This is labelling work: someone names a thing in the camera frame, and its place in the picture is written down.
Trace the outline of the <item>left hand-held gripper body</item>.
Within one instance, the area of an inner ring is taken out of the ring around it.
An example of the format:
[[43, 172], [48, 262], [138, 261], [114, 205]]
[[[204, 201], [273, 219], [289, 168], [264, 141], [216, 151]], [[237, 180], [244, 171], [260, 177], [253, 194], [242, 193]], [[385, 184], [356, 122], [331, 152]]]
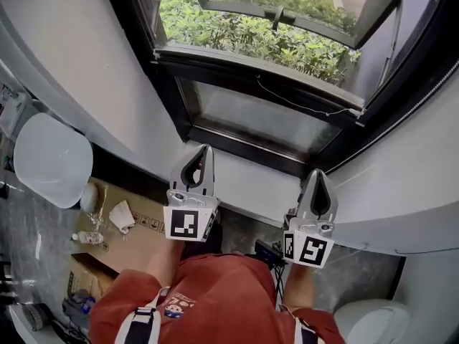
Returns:
[[216, 219], [220, 200], [214, 196], [168, 190], [163, 208], [167, 239], [205, 242]]

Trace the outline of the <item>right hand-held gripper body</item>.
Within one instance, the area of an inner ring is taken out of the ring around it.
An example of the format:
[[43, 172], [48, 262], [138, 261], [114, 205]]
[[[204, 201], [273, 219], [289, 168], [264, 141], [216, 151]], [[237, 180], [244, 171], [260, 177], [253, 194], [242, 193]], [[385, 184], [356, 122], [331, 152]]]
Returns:
[[334, 245], [334, 223], [285, 215], [283, 259], [307, 267], [323, 268]]

